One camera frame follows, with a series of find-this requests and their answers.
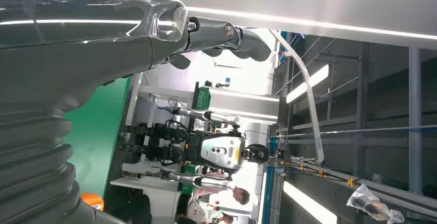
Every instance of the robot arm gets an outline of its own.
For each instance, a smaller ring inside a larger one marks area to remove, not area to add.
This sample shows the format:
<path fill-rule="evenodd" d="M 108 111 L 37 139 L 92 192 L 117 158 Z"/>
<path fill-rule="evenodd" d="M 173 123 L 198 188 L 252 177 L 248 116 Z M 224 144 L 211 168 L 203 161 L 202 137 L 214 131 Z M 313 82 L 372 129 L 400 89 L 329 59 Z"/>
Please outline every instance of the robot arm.
<path fill-rule="evenodd" d="M 234 129 L 238 129 L 240 125 L 236 123 L 238 121 L 237 116 L 227 116 L 222 115 L 220 113 L 205 111 L 205 110 L 187 110 L 184 108 L 176 108 L 173 109 L 171 107 L 159 107 L 160 110 L 166 110 L 173 115 L 182 115 L 187 117 L 197 118 L 203 121 L 214 121 L 217 123 L 228 124 L 234 127 Z"/>
<path fill-rule="evenodd" d="M 197 187 L 202 186 L 222 190 L 232 189 L 230 180 L 206 177 L 198 174 L 180 174 L 171 171 L 160 170 L 158 173 L 147 173 L 147 175 L 159 177 L 161 179 L 175 180 L 180 183 L 189 183 Z"/>

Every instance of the white wall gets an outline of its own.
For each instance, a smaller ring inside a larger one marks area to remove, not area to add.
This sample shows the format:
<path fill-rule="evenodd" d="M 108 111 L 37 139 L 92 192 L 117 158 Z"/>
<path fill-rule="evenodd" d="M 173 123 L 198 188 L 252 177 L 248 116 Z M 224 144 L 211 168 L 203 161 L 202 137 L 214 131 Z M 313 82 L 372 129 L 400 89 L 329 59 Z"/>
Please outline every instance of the white wall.
<path fill-rule="evenodd" d="M 322 27 L 317 21 L 348 26 L 437 35 L 437 0 L 182 0 L 187 6 L 249 12 L 253 18 L 191 12 L 190 15 L 228 20 L 237 25 L 266 27 L 334 38 L 437 48 L 435 38 L 382 35 Z M 279 16 L 268 18 L 262 15 Z"/>

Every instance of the metal bolt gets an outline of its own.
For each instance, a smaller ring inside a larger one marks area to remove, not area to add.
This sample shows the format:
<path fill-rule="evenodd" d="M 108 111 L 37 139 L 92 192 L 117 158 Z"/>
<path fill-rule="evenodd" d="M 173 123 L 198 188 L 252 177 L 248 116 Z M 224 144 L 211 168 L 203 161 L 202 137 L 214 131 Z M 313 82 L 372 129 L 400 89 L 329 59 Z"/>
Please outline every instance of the metal bolt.
<path fill-rule="evenodd" d="M 226 26 L 226 35 L 228 38 L 232 38 L 235 34 L 235 29 L 232 26 Z"/>
<path fill-rule="evenodd" d="M 197 25 L 195 22 L 188 22 L 187 24 L 188 31 L 193 31 L 197 29 Z"/>

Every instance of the plastic bag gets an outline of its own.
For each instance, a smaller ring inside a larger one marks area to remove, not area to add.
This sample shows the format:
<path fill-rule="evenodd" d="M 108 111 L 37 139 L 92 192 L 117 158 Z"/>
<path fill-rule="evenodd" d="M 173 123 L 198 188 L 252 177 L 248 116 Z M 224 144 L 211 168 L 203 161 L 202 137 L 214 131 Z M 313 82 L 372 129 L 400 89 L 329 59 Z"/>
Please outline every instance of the plastic bag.
<path fill-rule="evenodd" d="M 0 48 L 138 37 L 179 41 L 188 14 L 179 0 L 0 2 Z"/>
<path fill-rule="evenodd" d="M 375 220 L 387 220 L 388 224 L 402 223 L 405 220 L 400 211 L 390 210 L 364 184 L 352 193 L 346 205 L 368 213 Z"/>

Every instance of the orange clip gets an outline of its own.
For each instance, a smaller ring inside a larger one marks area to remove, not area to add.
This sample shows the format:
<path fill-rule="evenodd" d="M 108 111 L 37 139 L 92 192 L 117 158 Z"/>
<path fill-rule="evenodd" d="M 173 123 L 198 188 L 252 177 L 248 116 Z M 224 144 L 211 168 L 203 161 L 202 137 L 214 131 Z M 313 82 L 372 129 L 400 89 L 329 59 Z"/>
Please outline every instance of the orange clip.
<path fill-rule="evenodd" d="M 323 171 L 323 170 L 319 170 L 319 171 L 318 171 L 318 175 L 319 175 L 320 177 L 324 177 L 324 176 L 326 176 L 326 172 Z"/>
<path fill-rule="evenodd" d="M 347 185 L 352 187 L 353 185 L 355 185 L 355 180 L 353 178 L 348 178 L 347 179 Z"/>

